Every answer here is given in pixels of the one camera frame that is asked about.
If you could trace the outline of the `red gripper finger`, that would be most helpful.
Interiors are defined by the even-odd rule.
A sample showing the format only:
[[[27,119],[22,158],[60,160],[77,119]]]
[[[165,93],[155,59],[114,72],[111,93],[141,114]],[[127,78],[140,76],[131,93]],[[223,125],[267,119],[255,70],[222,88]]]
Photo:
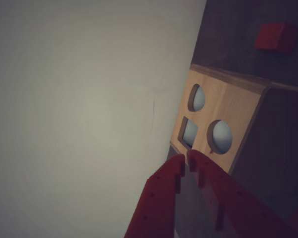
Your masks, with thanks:
[[[187,160],[221,237],[298,238],[297,226],[279,217],[209,157],[189,150]]]
[[[174,237],[175,196],[184,175],[185,156],[177,154],[147,179],[124,237]]]

